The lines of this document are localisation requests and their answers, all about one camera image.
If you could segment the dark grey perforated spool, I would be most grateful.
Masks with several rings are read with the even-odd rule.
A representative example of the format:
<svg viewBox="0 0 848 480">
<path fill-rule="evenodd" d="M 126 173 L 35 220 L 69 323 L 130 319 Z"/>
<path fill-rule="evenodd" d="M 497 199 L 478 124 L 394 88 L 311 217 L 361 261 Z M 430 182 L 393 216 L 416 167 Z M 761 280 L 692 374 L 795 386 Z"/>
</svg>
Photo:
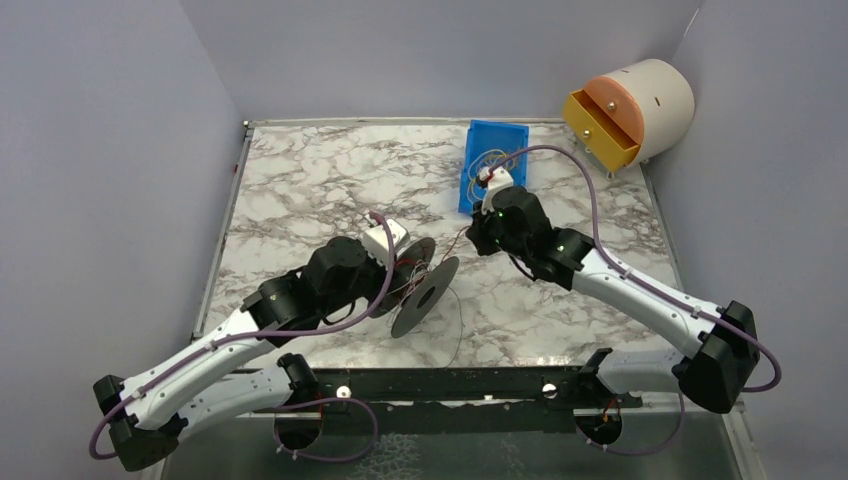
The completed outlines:
<svg viewBox="0 0 848 480">
<path fill-rule="evenodd" d="M 382 302 L 369 315 L 380 318 L 389 313 L 390 333 L 400 338 L 415 328 L 446 293 L 459 268 L 456 256 L 433 261 L 437 242 L 432 237 L 414 241 L 396 261 L 390 288 Z"/>
</svg>

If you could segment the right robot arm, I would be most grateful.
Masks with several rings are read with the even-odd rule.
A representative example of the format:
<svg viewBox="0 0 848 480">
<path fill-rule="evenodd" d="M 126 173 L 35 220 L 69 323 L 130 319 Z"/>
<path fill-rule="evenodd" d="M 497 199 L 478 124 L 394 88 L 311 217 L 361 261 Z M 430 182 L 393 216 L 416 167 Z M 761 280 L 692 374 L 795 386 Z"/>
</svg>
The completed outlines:
<svg viewBox="0 0 848 480">
<path fill-rule="evenodd" d="M 523 263 L 532 280 L 600 300 L 670 343 L 668 350 L 596 352 L 588 375 L 599 394 L 678 393 L 727 413 L 759 362 L 747 306 L 721 307 L 642 276 L 591 237 L 552 226 L 537 196 L 521 186 L 476 202 L 466 236 L 479 255 L 504 252 Z"/>
</svg>

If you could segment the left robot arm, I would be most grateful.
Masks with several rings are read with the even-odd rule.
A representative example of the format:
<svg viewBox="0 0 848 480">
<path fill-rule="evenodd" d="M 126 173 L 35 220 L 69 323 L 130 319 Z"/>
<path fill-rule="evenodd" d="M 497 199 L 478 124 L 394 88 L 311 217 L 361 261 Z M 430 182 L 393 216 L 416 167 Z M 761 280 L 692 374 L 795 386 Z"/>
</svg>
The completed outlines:
<svg viewBox="0 0 848 480">
<path fill-rule="evenodd" d="M 128 378 L 93 385 L 102 418 L 89 441 L 95 460 L 117 459 L 125 471 L 146 469 L 204 428 L 295 397 L 315 399 L 306 362 L 286 355 L 256 374 L 233 372 L 302 337 L 328 335 L 376 317 L 400 279 L 398 255 L 408 231 L 388 222 L 359 238 L 337 236 L 306 265 L 260 284 L 212 332 Z"/>
</svg>

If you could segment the blue plastic bin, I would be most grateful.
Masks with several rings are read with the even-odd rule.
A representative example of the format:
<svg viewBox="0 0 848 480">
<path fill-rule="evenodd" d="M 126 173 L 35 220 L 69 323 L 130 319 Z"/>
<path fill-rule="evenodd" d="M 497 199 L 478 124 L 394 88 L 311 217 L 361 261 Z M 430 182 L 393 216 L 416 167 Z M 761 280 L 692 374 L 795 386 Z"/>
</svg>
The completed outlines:
<svg viewBox="0 0 848 480">
<path fill-rule="evenodd" d="M 457 211 L 460 214 L 470 215 L 473 204 L 483 200 L 485 192 L 475 183 L 481 168 L 528 147 L 529 134 L 527 125 L 484 120 L 470 122 L 459 185 Z"/>
</svg>

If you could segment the round cream drawer cabinet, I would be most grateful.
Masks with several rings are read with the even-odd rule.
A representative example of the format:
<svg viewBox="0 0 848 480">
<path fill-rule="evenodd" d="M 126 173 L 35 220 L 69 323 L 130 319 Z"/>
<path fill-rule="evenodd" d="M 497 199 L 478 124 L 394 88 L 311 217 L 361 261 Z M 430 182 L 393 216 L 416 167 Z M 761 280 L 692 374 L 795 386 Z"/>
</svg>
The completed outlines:
<svg viewBox="0 0 848 480">
<path fill-rule="evenodd" d="M 566 98 L 562 117 L 613 175 L 677 144 L 695 107 L 694 92 L 675 67 L 646 59 L 588 80 Z"/>
</svg>

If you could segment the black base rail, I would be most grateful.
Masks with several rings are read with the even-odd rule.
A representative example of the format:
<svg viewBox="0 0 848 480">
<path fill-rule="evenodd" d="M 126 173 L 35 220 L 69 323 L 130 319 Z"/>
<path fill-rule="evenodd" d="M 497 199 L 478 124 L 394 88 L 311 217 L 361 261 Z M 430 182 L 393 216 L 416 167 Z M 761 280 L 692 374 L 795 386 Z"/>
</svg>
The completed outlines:
<svg viewBox="0 0 848 480">
<path fill-rule="evenodd" d="M 225 376 L 178 415 L 182 437 L 248 413 L 275 417 L 280 433 L 470 434 L 579 429 L 619 434 L 618 408 L 596 364 L 549 367 L 319 368 L 287 354 L 263 370 Z"/>
</svg>

